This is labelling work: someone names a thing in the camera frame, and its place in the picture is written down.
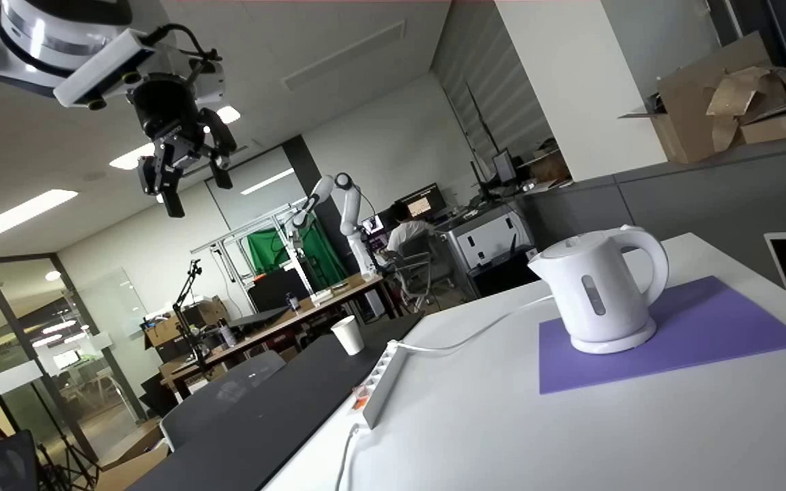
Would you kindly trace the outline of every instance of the kettle lid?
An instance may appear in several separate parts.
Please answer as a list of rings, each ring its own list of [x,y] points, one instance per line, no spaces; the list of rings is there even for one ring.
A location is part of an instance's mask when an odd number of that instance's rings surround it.
[[[566,241],[549,246],[546,250],[539,250],[539,257],[542,258],[566,258],[566,257],[588,254],[588,250],[606,246],[610,235],[614,235],[610,230],[575,235],[575,236],[566,236]]]

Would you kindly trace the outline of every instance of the purple mat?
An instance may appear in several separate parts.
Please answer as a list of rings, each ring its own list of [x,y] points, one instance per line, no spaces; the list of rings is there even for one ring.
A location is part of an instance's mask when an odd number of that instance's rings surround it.
[[[650,312],[658,333],[618,355],[575,351],[561,320],[542,321],[539,393],[786,348],[786,324],[713,276],[666,288]]]

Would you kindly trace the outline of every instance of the white wall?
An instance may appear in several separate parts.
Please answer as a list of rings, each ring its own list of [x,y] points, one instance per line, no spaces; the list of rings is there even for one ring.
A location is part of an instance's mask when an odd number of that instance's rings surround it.
[[[377,209],[427,183],[446,202],[474,197],[471,153],[434,73],[303,136],[318,172],[348,172]]]
[[[659,77],[721,46],[706,0],[602,0],[602,9],[643,99]]]
[[[146,312],[172,306],[186,282],[190,247],[225,235],[225,223],[202,183],[182,191],[179,198],[186,219],[165,219],[163,206],[149,206],[60,250],[60,258],[86,299],[93,320],[112,335],[113,357],[133,389],[138,389],[141,378],[157,372],[157,357],[152,348],[143,348],[138,335],[127,335],[133,333],[130,324],[105,321],[118,316],[105,313],[105,303],[96,299],[98,295],[93,292],[98,292],[98,282],[126,272]],[[202,257],[202,267],[204,272],[199,276],[194,295],[221,295],[231,313],[247,313],[238,312],[242,303],[219,276],[209,257]]]
[[[666,161],[599,0],[497,6],[575,181]]]

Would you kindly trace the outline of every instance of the chair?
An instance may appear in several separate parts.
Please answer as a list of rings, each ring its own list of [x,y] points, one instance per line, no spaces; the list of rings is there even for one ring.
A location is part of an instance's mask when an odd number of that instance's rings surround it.
[[[262,351],[234,366],[223,378],[216,378],[199,393],[189,395],[160,419],[169,449],[173,453],[182,447],[194,434],[228,412],[240,399],[246,399],[281,369],[283,357],[277,351]]]
[[[444,236],[422,232],[408,236],[386,257],[389,272],[399,282],[400,303],[418,313],[438,284],[452,286],[452,265]]]

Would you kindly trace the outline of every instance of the white cord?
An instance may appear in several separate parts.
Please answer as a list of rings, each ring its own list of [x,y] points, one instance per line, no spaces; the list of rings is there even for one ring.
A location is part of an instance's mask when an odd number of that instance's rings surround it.
[[[341,449],[341,464],[339,464],[339,474],[336,474],[336,491],[341,487],[344,482],[344,474],[348,474],[348,444],[355,441],[356,430],[366,429],[366,426],[351,426],[347,430],[347,438],[344,438],[344,449]]]
[[[467,337],[460,337],[460,342],[455,342],[455,343],[446,343],[446,347],[418,347],[418,343],[399,343],[399,347],[400,347],[400,348],[408,348],[408,351],[419,351],[419,355],[444,355],[444,351],[457,348],[457,347],[474,342],[476,335],[487,333],[494,324],[504,321],[508,316],[512,316],[512,313],[519,313],[519,312],[524,312],[524,309],[530,309],[530,306],[546,303],[546,299],[550,299],[550,298],[554,298],[554,295],[535,298],[535,299],[530,299],[530,303],[524,303],[524,306],[519,306],[519,309],[512,309],[512,312],[490,320],[487,324],[483,324],[483,328],[474,331],[471,335],[467,335]]]

